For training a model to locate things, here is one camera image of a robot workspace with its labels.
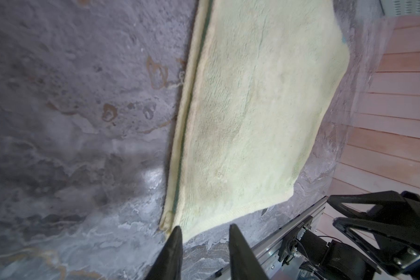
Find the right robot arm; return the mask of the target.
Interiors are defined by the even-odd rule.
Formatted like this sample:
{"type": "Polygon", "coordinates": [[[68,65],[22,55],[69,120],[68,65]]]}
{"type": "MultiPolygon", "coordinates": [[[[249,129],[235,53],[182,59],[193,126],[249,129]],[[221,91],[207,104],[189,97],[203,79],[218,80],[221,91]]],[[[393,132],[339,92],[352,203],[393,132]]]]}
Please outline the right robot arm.
{"type": "Polygon", "coordinates": [[[334,227],[355,247],[325,241],[309,231],[305,218],[282,240],[278,260],[288,264],[295,253],[307,261],[300,268],[327,280],[371,280],[385,272],[420,280],[420,196],[409,191],[330,196],[342,214],[334,227]]]}

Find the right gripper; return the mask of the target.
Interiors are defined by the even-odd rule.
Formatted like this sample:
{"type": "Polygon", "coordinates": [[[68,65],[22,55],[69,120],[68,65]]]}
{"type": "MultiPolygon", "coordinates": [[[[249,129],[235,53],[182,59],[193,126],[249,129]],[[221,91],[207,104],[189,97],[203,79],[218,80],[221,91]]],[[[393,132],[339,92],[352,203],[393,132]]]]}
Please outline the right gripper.
{"type": "Polygon", "coordinates": [[[346,217],[333,226],[374,263],[392,275],[420,280],[420,196],[409,191],[330,196],[328,204],[346,217]],[[358,212],[347,204],[372,205],[358,212]],[[377,222],[363,219],[376,219],[377,222]]]}

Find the mint green plastic basket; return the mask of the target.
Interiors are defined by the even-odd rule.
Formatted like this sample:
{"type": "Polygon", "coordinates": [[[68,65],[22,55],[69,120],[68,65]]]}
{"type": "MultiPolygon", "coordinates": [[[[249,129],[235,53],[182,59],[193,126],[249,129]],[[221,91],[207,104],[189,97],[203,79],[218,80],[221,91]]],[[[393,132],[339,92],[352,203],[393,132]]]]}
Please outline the mint green plastic basket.
{"type": "Polygon", "coordinates": [[[420,16],[420,0],[380,0],[386,17],[420,16]]]}

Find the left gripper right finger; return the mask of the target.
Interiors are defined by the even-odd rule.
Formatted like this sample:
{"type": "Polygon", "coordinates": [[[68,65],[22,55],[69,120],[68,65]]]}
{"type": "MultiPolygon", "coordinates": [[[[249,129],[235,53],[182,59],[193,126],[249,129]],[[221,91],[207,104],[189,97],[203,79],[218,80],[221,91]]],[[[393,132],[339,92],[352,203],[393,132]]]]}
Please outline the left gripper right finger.
{"type": "Polygon", "coordinates": [[[229,255],[232,280],[268,280],[236,224],[229,227],[229,255]]]}

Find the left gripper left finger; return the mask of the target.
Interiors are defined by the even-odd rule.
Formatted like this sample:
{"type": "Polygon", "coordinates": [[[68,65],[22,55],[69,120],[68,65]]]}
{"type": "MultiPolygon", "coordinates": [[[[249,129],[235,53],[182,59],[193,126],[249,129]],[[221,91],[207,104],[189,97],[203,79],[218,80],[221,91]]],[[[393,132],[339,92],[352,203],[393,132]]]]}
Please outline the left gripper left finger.
{"type": "Polygon", "coordinates": [[[183,262],[183,235],[176,226],[150,269],[146,280],[180,280],[183,262]]]}

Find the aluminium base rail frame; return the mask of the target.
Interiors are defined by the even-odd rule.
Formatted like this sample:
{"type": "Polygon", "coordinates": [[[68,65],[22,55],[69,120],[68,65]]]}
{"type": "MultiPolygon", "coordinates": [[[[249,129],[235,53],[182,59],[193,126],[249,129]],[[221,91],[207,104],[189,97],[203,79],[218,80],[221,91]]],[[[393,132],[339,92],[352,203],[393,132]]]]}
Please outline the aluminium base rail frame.
{"type": "Polygon", "coordinates": [[[295,229],[297,229],[297,234],[301,235],[304,229],[313,231],[327,205],[327,200],[328,196],[318,200],[296,218],[252,247],[253,254],[268,278],[272,278],[282,268],[282,262],[279,261],[279,250],[285,237],[295,229]]]}

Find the teal and yellow towel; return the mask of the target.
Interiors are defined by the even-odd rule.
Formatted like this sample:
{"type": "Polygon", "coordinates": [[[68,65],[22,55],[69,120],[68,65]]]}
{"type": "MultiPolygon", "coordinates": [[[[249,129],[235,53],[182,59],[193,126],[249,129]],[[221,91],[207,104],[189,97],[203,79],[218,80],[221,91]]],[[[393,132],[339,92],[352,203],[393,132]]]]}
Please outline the teal and yellow towel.
{"type": "Polygon", "coordinates": [[[332,1],[200,1],[161,231],[291,198],[349,60],[332,1]]]}

